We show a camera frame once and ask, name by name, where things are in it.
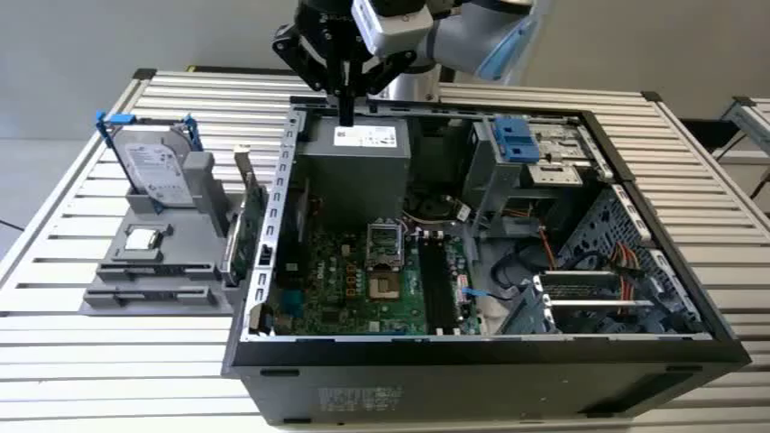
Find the blue latch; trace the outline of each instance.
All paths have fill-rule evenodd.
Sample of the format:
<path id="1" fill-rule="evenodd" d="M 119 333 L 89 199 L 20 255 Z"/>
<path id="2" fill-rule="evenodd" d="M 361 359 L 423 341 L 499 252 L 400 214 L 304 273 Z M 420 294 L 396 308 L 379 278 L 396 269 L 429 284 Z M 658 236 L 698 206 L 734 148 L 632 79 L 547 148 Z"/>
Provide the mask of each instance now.
<path id="1" fill-rule="evenodd" d="M 124 114 L 124 113 L 116 113 L 116 114 L 109 116 L 109 123 L 111 124 L 133 124 L 133 122 L 136 122 L 136 116 L 135 115 L 129 115 L 129 114 Z"/>
<path id="2" fill-rule="evenodd" d="M 508 162 L 538 162 L 540 148 L 523 117 L 496 116 L 492 127 L 496 144 Z"/>
<path id="3" fill-rule="evenodd" d="M 197 132 L 197 122 L 191 115 L 185 115 L 181 122 L 188 126 L 189 139 L 192 140 L 192 150 L 203 152 L 201 135 Z"/>

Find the slotted table surface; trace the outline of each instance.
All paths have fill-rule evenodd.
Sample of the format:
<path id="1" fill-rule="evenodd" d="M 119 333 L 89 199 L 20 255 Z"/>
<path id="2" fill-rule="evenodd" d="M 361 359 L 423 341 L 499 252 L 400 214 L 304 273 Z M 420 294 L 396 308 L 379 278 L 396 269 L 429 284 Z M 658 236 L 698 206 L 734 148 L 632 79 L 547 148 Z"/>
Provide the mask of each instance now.
<path id="1" fill-rule="evenodd" d="M 269 185 L 293 77 L 159 72 L 132 80 L 113 112 L 187 113 L 225 189 L 241 189 L 231 157 L 251 146 Z M 680 126 L 639 93 L 443 85 L 447 103 L 588 109 L 752 363 L 634 420 L 544 424 L 381 424 L 333 431 L 526 430 L 630 433 L 770 431 L 770 222 Z M 0 263 L 0 431 L 273 431 L 237 381 L 219 378 L 228 318 L 77 316 L 128 203 L 115 155 L 89 140 Z"/>

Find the robotic arm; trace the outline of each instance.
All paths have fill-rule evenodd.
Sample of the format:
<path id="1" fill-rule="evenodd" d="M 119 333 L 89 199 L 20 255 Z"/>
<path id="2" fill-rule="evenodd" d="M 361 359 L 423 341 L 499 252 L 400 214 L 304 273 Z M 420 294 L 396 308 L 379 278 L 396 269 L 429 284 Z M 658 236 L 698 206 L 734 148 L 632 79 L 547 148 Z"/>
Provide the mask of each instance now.
<path id="1" fill-rule="evenodd" d="M 499 79 L 531 36 L 532 0 L 299 0 L 273 50 L 352 125 L 357 97 L 437 63 Z M 459 14 L 455 6 L 460 5 Z M 365 71 L 364 63 L 379 62 Z"/>

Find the power supply label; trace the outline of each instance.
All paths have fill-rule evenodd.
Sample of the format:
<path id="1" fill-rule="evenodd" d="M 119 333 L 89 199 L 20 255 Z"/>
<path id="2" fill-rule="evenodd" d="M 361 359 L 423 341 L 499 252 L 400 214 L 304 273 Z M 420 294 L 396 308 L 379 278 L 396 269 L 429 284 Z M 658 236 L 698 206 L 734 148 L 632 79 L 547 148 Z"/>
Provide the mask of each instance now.
<path id="1" fill-rule="evenodd" d="M 335 146 L 347 147 L 396 147 L 395 126 L 337 126 L 335 128 Z"/>

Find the sticker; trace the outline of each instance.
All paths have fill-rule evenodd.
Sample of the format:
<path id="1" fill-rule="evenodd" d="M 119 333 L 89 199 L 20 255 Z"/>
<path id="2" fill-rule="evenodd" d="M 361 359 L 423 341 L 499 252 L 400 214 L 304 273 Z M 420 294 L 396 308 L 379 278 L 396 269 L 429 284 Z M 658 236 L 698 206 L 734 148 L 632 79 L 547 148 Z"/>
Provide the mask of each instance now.
<path id="1" fill-rule="evenodd" d="M 393 148 L 396 147 L 396 128 L 395 126 L 367 125 L 337 126 L 335 146 Z"/>
<path id="2" fill-rule="evenodd" d="M 319 388 L 319 400 L 324 412 L 381 412 L 396 410 L 403 395 L 400 386 L 371 388 Z"/>
<path id="3" fill-rule="evenodd" d="M 131 273 L 144 273 L 155 275 L 155 268 L 128 268 Z"/>
<path id="4" fill-rule="evenodd" d="M 173 152 L 159 143 L 128 143 L 125 153 L 144 193 L 167 206 L 191 206 L 192 195 Z"/>
<path id="5" fill-rule="evenodd" d="M 468 205 L 463 203 L 463 205 L 459 207 L 457 220 L 464 223 L 465 221 L 468 221 L 469 216 L 471 216 L 471 208 L 468 207 Z"/>

